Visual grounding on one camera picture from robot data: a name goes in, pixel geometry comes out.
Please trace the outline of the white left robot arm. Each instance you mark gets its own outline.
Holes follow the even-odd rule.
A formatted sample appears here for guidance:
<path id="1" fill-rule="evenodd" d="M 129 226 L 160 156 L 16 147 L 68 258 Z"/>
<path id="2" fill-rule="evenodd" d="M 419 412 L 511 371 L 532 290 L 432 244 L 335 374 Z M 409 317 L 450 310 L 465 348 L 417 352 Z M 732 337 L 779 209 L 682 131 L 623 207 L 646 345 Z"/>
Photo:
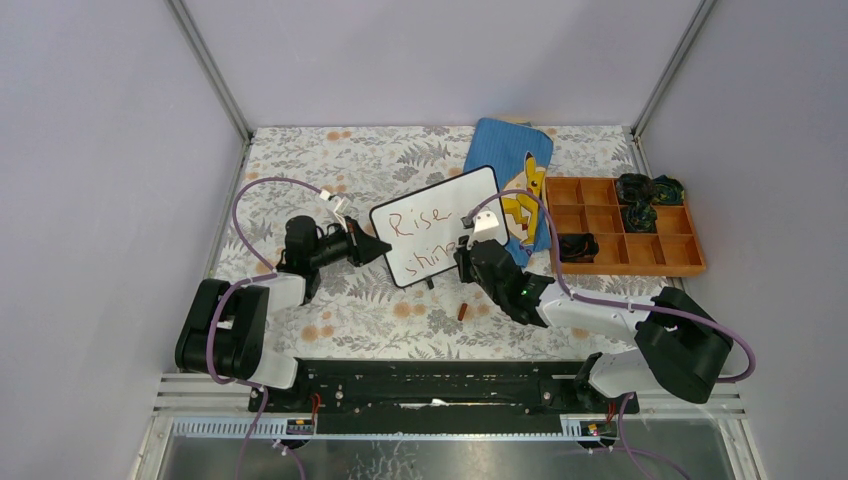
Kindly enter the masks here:
<path id="1" fill-rule="evenodd" d="M 309 401 L 310 385 L 298 376 L 289 354 L 264 350 L 266 322 L 280 312 L 308 304 L 320 286 L 320 270 L 341 260 L 360 267 L 392 250 L 346 216 L 319 229 L 313 218 L 286 223 L 281 261 L 273 273 L 230 283 L 199 284 L 175 347 L 175 364 L 224 384 L 242 382 L 272 388 L 272 398 L 288 411 Z"/>

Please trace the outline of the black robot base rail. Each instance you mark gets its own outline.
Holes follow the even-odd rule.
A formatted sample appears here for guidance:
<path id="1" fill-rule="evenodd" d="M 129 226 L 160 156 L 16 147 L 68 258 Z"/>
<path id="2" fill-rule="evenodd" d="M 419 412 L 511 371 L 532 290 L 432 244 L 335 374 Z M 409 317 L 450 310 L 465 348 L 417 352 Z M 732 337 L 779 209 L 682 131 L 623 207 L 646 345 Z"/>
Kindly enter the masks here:
<path id="1" fill-rule="evenodd" d="M 268 393 L 205 374 L 162 377 L 154 411 L 197 437 L 402 440 L 557 438 L 594 441 L 632 420 L 741 419 L 731 385 L 692 404 L 660 390 L 631 399 L 591 393 L 575 362 L 305 360 L 295 384 Z"/>

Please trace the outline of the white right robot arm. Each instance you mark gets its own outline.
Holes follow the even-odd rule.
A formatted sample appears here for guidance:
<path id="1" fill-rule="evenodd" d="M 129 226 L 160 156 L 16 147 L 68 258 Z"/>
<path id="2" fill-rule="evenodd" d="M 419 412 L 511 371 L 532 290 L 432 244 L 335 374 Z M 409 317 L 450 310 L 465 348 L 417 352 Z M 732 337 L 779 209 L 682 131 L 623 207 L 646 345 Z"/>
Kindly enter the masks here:
<path id="1" fill-rule="evenodd" d="M 556 279 L 522 270 L 495 240 L 463 237 L 454 254 L 464 283 L 475 283 L 512 321 L 541 328 L 578 328 L 630 345 L 594 354 L 573 386 L 575 402 L 597 412 L 612 398 L 663 389 L 704 404 L 718 382 L 733 338 L 682 290 L 623 299 L 583 289 L 564 291 Z"/>

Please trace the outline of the white whiteboard black frame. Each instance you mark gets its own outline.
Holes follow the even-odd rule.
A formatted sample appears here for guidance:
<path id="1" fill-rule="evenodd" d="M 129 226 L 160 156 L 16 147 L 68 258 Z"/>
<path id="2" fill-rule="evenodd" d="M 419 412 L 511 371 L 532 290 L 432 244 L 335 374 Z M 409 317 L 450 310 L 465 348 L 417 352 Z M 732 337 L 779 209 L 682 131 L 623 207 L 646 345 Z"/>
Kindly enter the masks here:
<path id="1" fill-rule="evenodd" d="M 375 234 L 392 246 L 384 257 L 395 286 L 405 288 L 455 267 L 459 239 L 471 233 L 462 218 L 482 209 L 498 217 L 496 241 L 507 245 L 503 208 L 493 197 L 498 192 L 494 170 L 483 166 L 373 207 L 369 219 Z"/>

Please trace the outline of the black orange cloth roll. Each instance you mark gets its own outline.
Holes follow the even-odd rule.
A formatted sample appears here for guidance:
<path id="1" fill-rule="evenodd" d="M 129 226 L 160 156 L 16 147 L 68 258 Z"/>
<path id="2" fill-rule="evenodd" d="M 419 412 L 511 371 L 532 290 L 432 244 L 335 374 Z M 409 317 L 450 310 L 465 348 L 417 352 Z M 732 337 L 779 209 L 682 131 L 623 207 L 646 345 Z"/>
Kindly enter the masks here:
<path id="1" fill-rule="evenodd" d="M 600 245 L 592 233 L 569 233 L 558 236 L 559 261 L 562 263 L 593 263 Z"/>

